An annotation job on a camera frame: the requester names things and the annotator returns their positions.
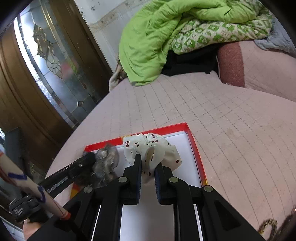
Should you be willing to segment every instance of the green blanket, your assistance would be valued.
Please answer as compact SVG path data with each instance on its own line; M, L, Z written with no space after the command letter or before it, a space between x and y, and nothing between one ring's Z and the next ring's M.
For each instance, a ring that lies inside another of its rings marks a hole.
M174 38L191 20L245 23L262 9L258 0L153 0L122 32L121 65L132 84L148 84L159 76Z

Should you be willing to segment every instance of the wall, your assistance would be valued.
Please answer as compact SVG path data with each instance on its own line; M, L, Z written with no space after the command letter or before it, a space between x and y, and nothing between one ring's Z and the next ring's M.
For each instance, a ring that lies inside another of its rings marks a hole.
M74 0L112 71L117 66L121 33L150 0Z

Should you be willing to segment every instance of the gray pillow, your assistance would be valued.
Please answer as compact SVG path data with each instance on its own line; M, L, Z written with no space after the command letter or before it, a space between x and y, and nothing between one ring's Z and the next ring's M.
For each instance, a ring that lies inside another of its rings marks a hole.
M285 31L284 27L280 24L279 20L275 17L272 19L272 28L269 35L264 39L256 39L254 42L263 50L271 48L280 49L296 55L296 48L292 43L292 40Z

